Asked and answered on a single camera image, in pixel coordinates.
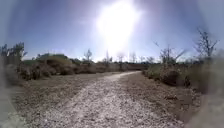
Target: ground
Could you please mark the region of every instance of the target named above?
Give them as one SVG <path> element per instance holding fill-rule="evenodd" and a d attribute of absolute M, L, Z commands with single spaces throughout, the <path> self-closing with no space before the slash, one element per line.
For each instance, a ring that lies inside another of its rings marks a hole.
<path fill-rule="evenodd" d="M 26 82 L 12 103 L 32 128 L 181 128 L 197 112 L 200 96 L 178 90 L 187 95 L 140 72 L 55 76 Z"/>

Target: blue sky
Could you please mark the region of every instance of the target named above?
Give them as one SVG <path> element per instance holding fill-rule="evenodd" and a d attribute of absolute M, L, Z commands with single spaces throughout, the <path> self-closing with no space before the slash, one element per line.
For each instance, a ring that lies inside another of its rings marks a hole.
<path fill-rule="evenodd" d="M 100 8 L 115 0 L 9 1 L 5 4 L 10 5 L 10 10 L 7 6 L 1 7 L 1 15 L 7 19 L 7 22 L 0 21 L 5 23 L 1 41 L 9 45 L 25 42 L 27 58 L 46 52 L 80 58 L 88 48 L 96 60 L 105 56 L 107 48 L 94 21 Z M 220 10 L 221 5 L 222 0 L 136 0 L 136 8 L 144 13 L 124 52 L 158 57 L 160 49 L 169 43 L 176 52 L 187 49 L 192 54 L 197 27 L 213 32 L 222 40 L 221 11 L 224 10 Z"/>

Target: bare tree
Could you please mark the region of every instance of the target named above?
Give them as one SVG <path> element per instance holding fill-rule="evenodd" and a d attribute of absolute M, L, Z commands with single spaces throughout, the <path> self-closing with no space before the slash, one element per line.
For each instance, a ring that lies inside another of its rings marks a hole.
<path fill-rule="evenodd" d="M 168 45 L 167 48 L 161 50 L 160 58 L 162 63 L 165 66 L 170 66 L 176 63 L 177 59 L 180 58 L 183 54 L 185 54 L 187 51 L 183 50 L 177 56 L 173 55 L 173 49 L 170 48 Z"/>
<path fill-rule="evenodd" d="M 130 59 L 130 62 L 136 63 L 136 54 L 135 54 L 135 52 L 130 53 L 129 59 Z"/>
<path fill-rule="evenodd" d="M 119 61 L 119 68 L 120 68 L 119 70 L 123 71 L 123 69 L 122 69 L 123 63 L 122 62 L 123 62 L 123 59 L 124 59 L 124 53 L 122 53 L 122 52 L 118 53 L 117 58 L 118 58 L 118 61 Z"/>
<path fill-rule="evenodd" d="M 155 59 L 153 57 L 147 57 L 146 59 L 147 59 L 147 62 L 150 64 L 154 63 L 154 61 L 155 61 Z"/>
<path fill-rule="evenodd" d="M 198 33 L 200 34 L 200 39 L 195 42 L 195 49 L 202 57 L 210 59 L 218 41 L 212 40 L 210 34 L 206 31 L 198 29 Z"/>
<path fill-rule="evenodd" d="M 123 59 L 124 59 L 124 53 L 122 53 L 122 52 L 118 53 L 117 58 L 118 58 L 118 61 L 122 63 Z"/>
<path fill-rule="evenodd" d="M 87 60 L 88 62 L 92 60 L 92 52 L 90 51 L 90 49 L 88 49 L 88 51 L 84 53 L 84 56 L 85 60 Z"/>
<path fill-rule="evenodd" d="M 109 56 L 108 51 L 106 52 L 106 57 L 103 59 L 103 62 L 105 63 L 106 67 L 109 68 L 109 63 L 112 62 L 112 57 Z"/>
<path fill-rule="evenodd" d="M 140 56 L 140 62 L 143 63 L 145 61 L 145 57 L 144 56 Z"/>

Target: sunlight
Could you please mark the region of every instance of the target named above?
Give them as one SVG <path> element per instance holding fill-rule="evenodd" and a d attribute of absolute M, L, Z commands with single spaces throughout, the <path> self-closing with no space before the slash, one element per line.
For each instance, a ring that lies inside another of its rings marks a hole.
<path fill-rule="evenodd" d="M 139 17 L 131 1 L 118 1 L 102 10 L 97 27 L 110 53 L 123 49 Z"/>

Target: dirt road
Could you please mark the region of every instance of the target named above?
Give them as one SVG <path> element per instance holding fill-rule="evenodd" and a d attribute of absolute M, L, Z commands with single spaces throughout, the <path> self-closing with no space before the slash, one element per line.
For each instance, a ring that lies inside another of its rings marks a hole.
<path fill-rule="evenodd" d="M 24 93 L 25 95 L 17 96 L 14 105 L 18 113 L 25 118 L 28 127 L 183 127 L 180 121 L 168 119 L 169 116 L 161 118 L 155 114 L 150 109 L 153 103 L 133 99 L 126 93 L 120 79 L 133 73 L 138 72 L 110 74 L 97 78 L 94 75 L 69 76 L 63 79 L 67 80 L 66 84 L 54 81 L 52 86 L 34 85 Z M 43 80 L 41 84 L 44 82 L 50 84 L 53 80 Z"/>

